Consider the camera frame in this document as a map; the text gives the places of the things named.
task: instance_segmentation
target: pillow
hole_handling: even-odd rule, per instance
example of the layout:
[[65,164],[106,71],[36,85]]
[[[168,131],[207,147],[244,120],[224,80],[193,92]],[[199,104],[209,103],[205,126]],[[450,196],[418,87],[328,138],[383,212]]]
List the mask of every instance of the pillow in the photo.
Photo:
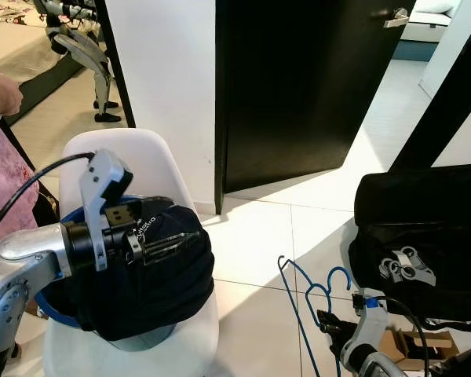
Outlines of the pillow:
[[453,0],[417,0],[414,12],[444,13],[454,7]]

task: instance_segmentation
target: black cable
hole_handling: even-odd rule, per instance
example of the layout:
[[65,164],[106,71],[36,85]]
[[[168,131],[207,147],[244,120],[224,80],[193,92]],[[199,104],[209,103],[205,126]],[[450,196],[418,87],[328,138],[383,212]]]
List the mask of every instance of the black cable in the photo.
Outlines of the black cable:
[[377,300],[386,300],[389,302],[392,302],[393,304],[398,305],[410,318],[411,321],[414,323],[414,326],[417,328],[418,331],[418,336],[422,340],[422,346],[424,347],[424,377],[429,377],[431,376],[429,374],[429,352],[427,349],[427,341],[425,340],[424,332],[422,331],[421,324],[418,322],[418,319],[414,314],[411,312],[411,310],[403,304],[401,301],[396,300],[395,298],[388,297],[388,296],[377,296],[374,297]]
[[28,188],[33,185],[42,175],[45,175],[49,173],[51,170],[56,169],[57,167],[63,165],[64,163],[69,163],[70,161],[74,161],[76,159],[89,159],[89,161],[94,157],[94,153],[92,152],[87,152],[87,153],[79,153],[77,155],[73,156],[68,156],[64,157],[63,159],[60,159],[56,161],[55,163],[51,163],[47,167],[44,167],[42,170],[40,170],[38,173],[36,173],[33,177],[28,179],[24,184],[19,187],[19,189],[16,191],[16,193],[9,199],[7,203],[4,204],[2,209],[0,210],[0,221],[3,220],[7,212],[12,208],[14,203],[20,198],[21,195],[24,194]]

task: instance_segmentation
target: cardboard box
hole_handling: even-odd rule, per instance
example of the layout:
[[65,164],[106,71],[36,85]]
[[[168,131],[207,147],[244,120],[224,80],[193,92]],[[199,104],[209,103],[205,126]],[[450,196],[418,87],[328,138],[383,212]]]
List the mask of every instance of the cardboard box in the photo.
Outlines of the cardboard box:
[[[458,348],[449,331],[437,334],[425,332],[424,335],[427,346],[433,348],[430,365],[458,354]],[[422,347],[422,341],[418,332],[386,330],[378,349],[394,361],[402,371],[421,371],[424,369],[424,360],[414,356],[419,353],[419,347]]]

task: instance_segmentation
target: black door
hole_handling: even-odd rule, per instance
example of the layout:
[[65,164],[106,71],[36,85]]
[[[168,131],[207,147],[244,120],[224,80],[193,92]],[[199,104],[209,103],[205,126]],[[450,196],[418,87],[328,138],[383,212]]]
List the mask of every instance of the black door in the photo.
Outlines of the black door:
[[413,5],[217,0],[225,191],[341,166],[403,32],[385,21]]

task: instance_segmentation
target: door handle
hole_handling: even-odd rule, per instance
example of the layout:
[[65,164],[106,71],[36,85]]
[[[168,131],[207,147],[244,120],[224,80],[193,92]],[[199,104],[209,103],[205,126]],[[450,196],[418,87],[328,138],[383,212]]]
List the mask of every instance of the door handle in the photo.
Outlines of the door handle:
[[387,20],[384,23],[384,27],[398,27],[408,24],[410,17],[408,16],[408,11],[405,8],[398,8],[394,12],[394,18],[392,20]]

